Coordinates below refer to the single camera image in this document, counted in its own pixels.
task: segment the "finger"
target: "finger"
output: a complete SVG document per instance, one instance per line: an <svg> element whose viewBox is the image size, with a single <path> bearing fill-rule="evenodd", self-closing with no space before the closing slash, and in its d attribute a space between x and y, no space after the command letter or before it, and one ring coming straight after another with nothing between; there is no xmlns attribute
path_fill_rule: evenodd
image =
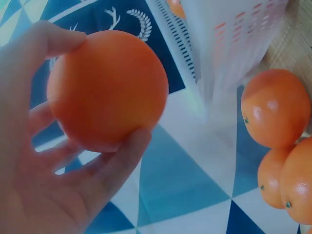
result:
<svg viewBox="0 0 312 234"><path fill-rule="evenodd" d="M54 121L49 103L46 101L29 111L29 133L34 136Z"/></svg>
<svg viewBox="0 0 312 234"><path fill-rule="evenodd" d="M39 21L22 37L5 46L3 53L10 53L10 61L19 66L19 69L14 67L12 72L22 71L32 76L46 57L70 52L85 39L85 33L68 31L47 21Z"/></svg>
<svg viewBox="0 0 312 234"><path fill-rule="evenodd" d="M31 79L45 58L69 52L85 39L84 33L67 31L41 21L34 24L22 37L1 48L1 107L3 113L6 116L13 116L12 121L16 123L16 127L8 131L21 136L25 130L28 121Z"/></svg>
<svg viewBox="0 0 312 234"><path fill-rule="evenodd" d="M77 146L70 140L65 140L54 148L39 152L40 163L48 170L57 170L70 164L80 155L84 149Z"/></svg>
<svg viewBox="0 0 312 234"><path fill-rule="evenodd" d="M95 217L137 166L151 141L147 130L133 132L115 153L102 154L71 176L90 217Z"/></svg>

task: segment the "blue triangle pattern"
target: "blue triangle pattern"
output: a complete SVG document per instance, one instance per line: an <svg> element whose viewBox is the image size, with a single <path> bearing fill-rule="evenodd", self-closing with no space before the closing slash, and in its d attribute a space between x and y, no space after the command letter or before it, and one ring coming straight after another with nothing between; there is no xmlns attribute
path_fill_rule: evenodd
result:
<svg viewBox="0 0 312 234"><path fill-rule="evenodd" d="M27 13L24 11L24 9L22 9L20 16L19 16L19 21L11 36L11 40L16 39L17 37L22 35L31 27L31 25L32 25L32 22L29 20Z"/></svg>
<svg viewBox="0 0 312 234"><path fill-rule="evenodd" d="M85 234L102 234L124 231L134 228L133 224L112 202L97 215Z"/></svg>
<svg viewBox="0 0 312 234"><path fill-rule="evenodd" d="M258 166L239 153L236 153L236 173L233 197L244 194L258 187Z"/></svg>
<svg viewBox="0 0 312 234"><path fill-rule="evenodd" d="M229 196L161 127L143 156L138 226L198 211Z"/></svg>
<svg viewBox="0 0 312 234"><path fill-rule="evenodd" d="M74 171L79 169L80 167L82 167L82 164L80 162L80 160L78 158L76 158L71 164L69 164L66 168L65 168L65 173Z"/></svg>
<svg viewBox="0 0 312 234"><path fill-rule="evenodd" d="M232 201L228 229L226 234L265 234L240 208Z"/></svg>
<svg viewBox="0 0 312 234"><path fill-rule="evenodd" d="M81 3L80 0L50 0L41 15L41 20L49 20L68 8Z"/></svg>
<svg viewBox="0 0 312 234"><path fill-rule="evenodd" d="M0 21L0 27L18 10L21 9L21 4L19 0L11 0L4 15L2 20Z"/></svg>
<svg viewBox="0 0 312 234"><path fill-rule="evenodd" d="M270 150L256 143L249 135L240 109L244 87L237 90L236 173L233 196L255 189L257 171L263 156Z"/></svg>

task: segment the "tablecloth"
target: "tablecloth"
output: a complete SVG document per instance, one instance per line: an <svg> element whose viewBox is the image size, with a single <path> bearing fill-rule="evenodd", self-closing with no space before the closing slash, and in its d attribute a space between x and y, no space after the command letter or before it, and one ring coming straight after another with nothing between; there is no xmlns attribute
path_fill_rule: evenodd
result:
<svg viewBox="0 0 312 234"><path fill-rule="evenodd" d="M257 188L257 168L269 149L247 133L239 105L243 87L212 107L203 123L145 0L0 0L0 46L38 20L87 34L132 33L156 52L168 75L170 94L151 145L86 234L301 233L285 210L262 200ZM53 60L47 60L36 73L31 107L46 100L52 67ZM33 144L40 151L64 138L54 123ZM86 151L57 174L97 155Z"/></svg>

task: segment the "orange in basket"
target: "orange in basket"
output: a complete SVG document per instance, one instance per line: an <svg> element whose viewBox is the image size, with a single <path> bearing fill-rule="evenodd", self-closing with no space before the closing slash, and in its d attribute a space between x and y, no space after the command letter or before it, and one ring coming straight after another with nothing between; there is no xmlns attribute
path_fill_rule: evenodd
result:
<svg viewBox="0 0 312 234"><path fill-rule="evenodd" d="M312 137L289 154L280 177L281 198L288 214L301 224L312 225Z"/></svg>
<svg viewBox="0 0 312 234"><path fill-rule="evenodd" d="M88 36L54 65L47 97L68 137L84 149L114 151L137 128L152 130L168 95L153 50L121 31Z"/></svg>
<svg viewBox="0 0 312 234"><path fill-rule="evenodd" d="M258 186L261 195L266 203L278 209L284 208L279 190L279 178L284 163L294 147L295 145L270 150L258 168Z"/></svg>
<svg viewBox="0 0 312 234"><path fill-rule="evenodd" d="M241 110L251 137L269 148L294 144L311 118L305 87L298 77L282 69L254 77L242 94Z"/></svg>
<svg viewBox="0 0 312 234"><path fill-rule="evenodd" d="M168 4L170 6L171 11L175 15L185 19L184 10L180 0L168 0Z"/></svg>

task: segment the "white triangle pattern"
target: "white triangle pattern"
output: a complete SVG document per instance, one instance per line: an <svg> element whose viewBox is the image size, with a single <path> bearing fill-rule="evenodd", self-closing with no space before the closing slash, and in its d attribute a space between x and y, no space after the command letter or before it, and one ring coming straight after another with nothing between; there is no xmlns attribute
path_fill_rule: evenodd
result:
<svg viewBox="0 0 312 234"><path fill-rule="evenodd" d="M21 9L15 12L1 27L0 27L0 46L4 46L10 41L10 38L15 30L15 27L20 18Z"/></svg>
<svg viewBox="0 0 312 234"><path fill-rule="evenodd" d="M265 203L258 188L233 198L233 201L264 233L297 233L298 224L285 210L275 209Z"/></svg>
<svg viewBox="0 0 312 234"><path fill-rule="evenodd" d="M214 107L215 114L207 123L195 113L190 100L186 89L169 95L159 123L231 197L236 166L236 93Z"/></svg>
<svg viewBox="0 0 312 234"><path fill-rule="evenodd" d="M26 3L26 1L27 1L27 0L19 0L20 4L21 4L22 6L24 6L24 4Z"/></svg>
<svg viewBox="0 0 312 234"><path fill-rule="evenodd" d="M25 4L24 10L32 23L40 20L43 10L49 0L31 0Z"/></svg>
<svg viewBox="0 0 312 234"><path fill-rule="evenodd" d="M140 227L141 234L225 234L231 200L190 214Z"/></svg>

